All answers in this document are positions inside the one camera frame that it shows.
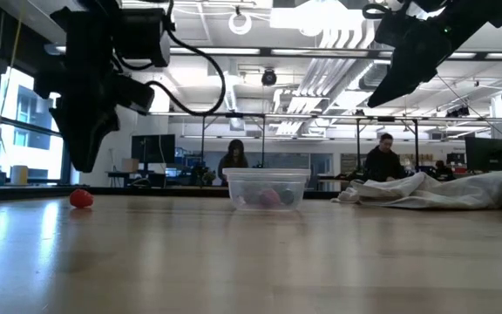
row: dark hair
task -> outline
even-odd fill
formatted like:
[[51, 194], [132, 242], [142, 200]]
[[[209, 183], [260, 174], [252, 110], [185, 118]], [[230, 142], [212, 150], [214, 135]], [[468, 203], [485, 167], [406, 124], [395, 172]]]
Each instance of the dark hair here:
[[[238, 149], [240, 155], [237, 161], [234, 160], [234, 150]], [[227, 146], [227, 154], [224, 156], [225, 167], [245, 167], [247, 159], [245, 158], [243, 142], [241, 140], [232, 140]]]
[[379, 141], [384, 141], [384, 140], [394, 140], [394, 139], [392, 138], [392, 135], [385, 133], [381, 135], [381, 139]]

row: person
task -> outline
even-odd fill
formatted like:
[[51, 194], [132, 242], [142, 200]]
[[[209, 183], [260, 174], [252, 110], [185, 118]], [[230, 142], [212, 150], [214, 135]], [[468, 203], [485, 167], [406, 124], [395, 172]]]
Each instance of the person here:
[[400, 158], [392, 148], [392, 135], [381, 135], [379, 145], [373, 148], [365, 161], [364, 177], [366, 180], [379, 182], [403, 179], [406, 176], [404, 168], [400, 165]]
[[445, 166], [442, 160], [437, 160], [435, 168], [435, 179], [439, 181], [452, 181], [456, 179], [452, 173], [452, 169]]
[[227, 181], [222, 169], [227, 167], [249, 167], [243, 151], [243, 142], [241, 140], [232, 140], [227, 147], [227, 154], [222, 157], [218, 164], [218, 175], [222, 179], [223, 187], [227, 187]]

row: man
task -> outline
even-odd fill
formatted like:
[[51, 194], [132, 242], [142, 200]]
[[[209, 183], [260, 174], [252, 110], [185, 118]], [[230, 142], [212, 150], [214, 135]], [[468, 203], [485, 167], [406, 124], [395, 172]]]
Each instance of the man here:
[[442, 160], [437, 160], [435, 163], [435, 179], [439, 181], [453, 181], [455, 179], [452, 169], [447, 167]]
[[379, 145], [367, 154], [364, 173], [367, 180], [386, 182], [405, 177], [400, 158], [390, 150], [392, 141], [392, 135], [381, 135]]

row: chair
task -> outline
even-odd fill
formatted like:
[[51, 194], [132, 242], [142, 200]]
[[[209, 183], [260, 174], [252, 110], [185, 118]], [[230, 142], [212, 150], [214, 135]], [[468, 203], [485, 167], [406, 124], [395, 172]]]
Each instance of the chair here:
[[309, 182], [307, 183], [307, 187], [305, 187], [306, 191], [316, 191], [319, 188], [319, 176], [311, 175], [309, 178]]

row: cardboard box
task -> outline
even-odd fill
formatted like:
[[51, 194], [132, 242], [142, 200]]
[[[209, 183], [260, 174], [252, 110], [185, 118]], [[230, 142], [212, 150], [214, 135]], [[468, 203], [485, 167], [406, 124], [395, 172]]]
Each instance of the cardboard box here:
[[121, 161], [121, 171], [136, 173], [139, 171], [139, 160], [133, 158], [124, 158]]

